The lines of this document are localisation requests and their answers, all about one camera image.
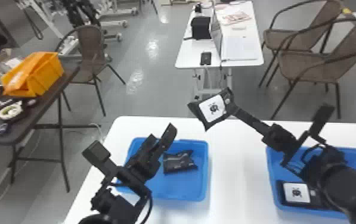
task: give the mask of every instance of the gray floor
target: gray floor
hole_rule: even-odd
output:
[[[356,5],[356,1],[347,1]],[[261,33],[269,26],[276,9],[299,1],[253,2]],[[263,8],[266,2],[274,6]],[[114,119],[119,116],[191,117],[186,107],[192,100],[191,71],[174,68],[190,8],[191,5],[159,7],[160,14],[157,17],[147,4],[141,15],[127,17],[129,27],[122,30],[123,42],[110,42],[107,52],[114,58],[114,68],[128,85],[123,86],[108,70],[100,75],[107,117],[102,116],[93,87],[70,85],[66,94],[73,112],[64,110],[65,123],[95,122],[101,124],[102,131],[107,133]],[[318,8],[319,5],[313,5],[285,14],[277,21],[277,25],[282,28],[304,27]],[[58,19],[56,24],[64,33],[70,29],[64,18]],[[350,24],[344,24],[335,29],[327,50],[335,47],[350,27]],[[44,35],[43,41],[33,39],[25,44],[20,54],[53,50],[57,38],[48,29],[44,31]],[[270,52],[265,51],[264,55],[266,63],[263,66],[234,70],[233,91],[239,106],[262,119],[268,119],[288,89],[288,84],[277,75],[268,89],[256,87],[271,59]],[[337,120],[334,117],[332,121],[356,122],[356,66],[341,79],[340,84],[343,118]],[[321,85],[301,84],[296,87],[276,119],[309,120],[322,102],[335,103],[333,88],[326,94]],[[42,121],[53,121],[55,112],[53,107]],[[55,131],[36,132],[32,140],[38,138],[40,142],[33,156],[58,156]],[[72,187],[68,194],[65,192],[60,166],[28,163],[0,201],[0,223],[62,223],[89,169],[81,152],[97,138],[96,130],[66,131],[66,161]],[[30,141],[27,148],[34,147],[34,142]]]

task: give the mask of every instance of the white desk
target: white desk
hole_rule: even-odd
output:
[[[257,60],[243,60],[243,61],[225,61],[221,64],[221,60],[217,53],[214,41],[212,39],[204,39],[204,40],[194,40],[188,39],[183,40],[184,38],[191,37],[191,20],[196,15],[194,11],[191,12],[186,31],[184,37],[182,39],[181,48],[179,49],[179,53],[177,56],[177,60],[175,62],[175,67],[177,69],[193,69],[194,70],[194,94],[195,96],[201,97],[201,94],[215,94],[220,91],[220,89],[203,89],[204,85],[204,77],[201,76],[200,71],[203,70],[204,67],[200,65],[201,53],[205,51],[211,52],[211,65],[207,66],[208,68],[219,68],[222,66],[223,68],[228,69],[227,74],[227,86],[232,89],[232,68],[233,67],[247,67],[247,66],[260,66],[264,63],[264,58],[262,55],[260,38],[258,35],[258,28],[256,17],[253,9],[253,2],[247,1],[238,5],[230,5],[229,7],[240,8],[247,15],[249,15],[252,19],[248,21],[243,21],[241,23],[232,24],[230,26],[221,25],[222,35],[223,36],[248,36],[254,40],[254,44],[259,46],[257,48]],[[207,9],[203,10],[203,14],[206,16],[212,17],[213,10]],[[242,30],[235,30],[238,27],[245,27]]]
[[[131,141],[153,133],[160,137],[168,123],[177,129],[176,139],[199,139],[209,144],[209,186],[199,203],[154,200],[149,224],[346,224],[347,220],[283,212],[273,203],[268,178],[265,145],[261,135],[239,120],[226,120],[208,132],[197,119],[120,117],[113,123],[104,146],[116,164],[123,164]],[[306,122],[278,122],[295,136],[308,129]],[[356,124],[329,123],[321,135],[328,143],[356,147]],[[308,140],[305,145],[315,142]],[[92,167],[64,224],[77,224],[94,214],[90,199],[100,187],[103,175]]]

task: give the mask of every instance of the brown chair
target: brown chair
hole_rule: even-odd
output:
[[[101,98],[100,90],[97,84],[97,81],[101,82],[101,79],[97,77],[98,74],[100,74],[106,67],[108,67],[124,85],[126,83],[115,71],[115,69],[109,64],[109,60],[106,58],[104,53],[104,35],[98,26],[84,25],[71,30],[67,35],[65,35],[64,38],[62,38],[56,47],[55,52],[58,52],[65,39],[74,32],[78,34],[79,49],[82,54],[80,59],[82,61],[80,66],[81,69],[71,83],[94,85],[98,100],[100,101],[101,109],[104,116],[106,116],[103,99]],[[70,111],[71,109],[66,95],[64,92],[62,94],[67,108]]]
[[[281,29],[273,29],[274,23],[278,17],[283,12],[286,12],[288,10],[300,7],[305,4],[310,4],[313,2],[320,2],[320,1],[325,1],[326,3],[323,5],[321,8],[320,12],[317,14],[317,16],[314,18],[312,23],[310,24],[309,27],[313,27],[328,21],[333,21],[335,20],[340,13],[342,12],[342,3],[340,0],[309,0],[305,2],[300,2],[295,5],[289,6],[287,8],[284,8],[283,10],[279,11],[274,17],[271,22],[270,28],[264,31],[264,42],[262,43],[262,48],[266,46],[268,49],[270,49],[274,57],[270,62],[270,65],[268,66],[267,70],[265,71],[258,87],[260,87],[266,78],[268,72],[270,71],[273,63],[275,62],[276,55],[275,52],[279,48],[282,40],[287,38],[290,35],[293,35],[294,33],[297,32],[297,30],[281,30]],[[297,35],[296,38],[294,38],[292,44],[290,45],[290,50],[292,51],[309,51],[311,52],[311,48],[317,44],[317,42],[321,39],[321,37],[324,35],[325,32],[327,32],[323,45],[321,46],[320,52],[324,51],[325,44],[327,42],[327,39],[330,35],[330,25],[327,24],[325,26],[321,26],[317,29],[314,29],[310,32],[303,33],[301,35]]]
[[[322,26],[336,23],[354,22],[354,27],[339,43],[339,45],[329,54],[318,54],[312,52],[289,51],[292,40],[297,35],[312,32]],[[274,119],[285,100],[292,92],[298,82],[312,82],[333,84],[336,87],[336,104],[338,118],[341,118],[340,111],[340,92],[338,80],[356,64],[356,18],[342,18],[333,22],[309,27],[285,38],[277,50],[278,65],[282,75],[289,81],[290,88],[286,92],[281,103],[279,103],[271,119]]]

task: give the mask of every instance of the orange plastic box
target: orange plastic box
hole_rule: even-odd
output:
[[[56,52],[35,52],[1,77],[4,95],[43,95],[64,73]]]

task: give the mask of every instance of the laptop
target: laptop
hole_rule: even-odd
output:
[[[257,46],[252,38],[245,36],[223,36],[215,10],[210,27],[211,38],[221,61],[257,60]]]

